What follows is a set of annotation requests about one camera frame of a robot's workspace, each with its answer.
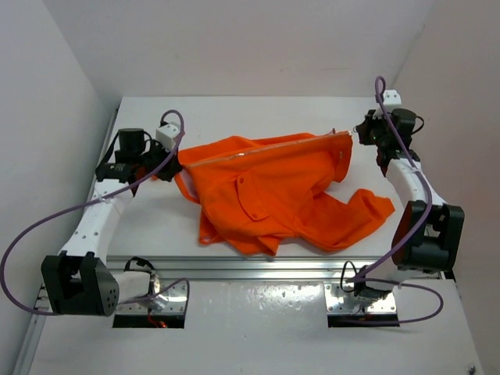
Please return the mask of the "orange zip jacket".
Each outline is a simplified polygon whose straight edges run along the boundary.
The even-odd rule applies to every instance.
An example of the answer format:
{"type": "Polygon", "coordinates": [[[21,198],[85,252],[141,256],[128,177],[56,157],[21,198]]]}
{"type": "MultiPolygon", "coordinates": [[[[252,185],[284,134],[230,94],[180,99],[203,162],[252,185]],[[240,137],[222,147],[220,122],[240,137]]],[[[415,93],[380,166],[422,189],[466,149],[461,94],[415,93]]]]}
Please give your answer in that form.
{"type": "Polygon", "coordinates": [[[275,255],[283,240],[301,238],[335,253],[374,233],[395,210],[389,198],[364,188],[347,202],[327,193],[345,179],[352,146],[346,131],[232,136],[181,150],[174,180],[201,208],[201,245],[225,242],[243,255],[275,255]]]}

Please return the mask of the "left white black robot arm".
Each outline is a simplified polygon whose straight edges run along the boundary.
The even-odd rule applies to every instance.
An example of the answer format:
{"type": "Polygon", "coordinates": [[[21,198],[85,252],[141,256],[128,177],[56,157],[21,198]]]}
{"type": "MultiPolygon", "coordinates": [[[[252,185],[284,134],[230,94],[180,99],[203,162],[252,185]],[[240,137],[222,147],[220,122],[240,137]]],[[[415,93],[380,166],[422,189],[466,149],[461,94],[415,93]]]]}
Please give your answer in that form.
{"type": "Polygon", "coordinates": [[[112,274],[109,246],[121,216],[143,177],[171,181],[182,170],[177,159],[180,125],[161,122],[154,135],[140,128],[118,131],[95,170],[92,205],[41,273],[52,311],[58,315],[111,316],[118,305],[152,293],[152,271],[112,274]]]}

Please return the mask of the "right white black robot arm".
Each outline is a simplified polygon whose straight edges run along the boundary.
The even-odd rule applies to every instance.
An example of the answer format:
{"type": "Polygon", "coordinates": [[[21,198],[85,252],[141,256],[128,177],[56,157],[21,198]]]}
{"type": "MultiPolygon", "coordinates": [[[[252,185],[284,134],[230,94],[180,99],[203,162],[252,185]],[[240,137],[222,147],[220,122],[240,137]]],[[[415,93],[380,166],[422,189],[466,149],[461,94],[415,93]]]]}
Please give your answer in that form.
{"type": "Polygon", "coordinates": [[[395,284],[422,273],[449,273],[455,265],[465,213],[435,192],[410,148],[421,120],[408,109],[386,116],[371,109],[355,129],[360,144],[376,146],[377,165],[404,207],[391,254],[364,266],[355,278],[353,294],[361,300],[384,299],[395,284]]]}

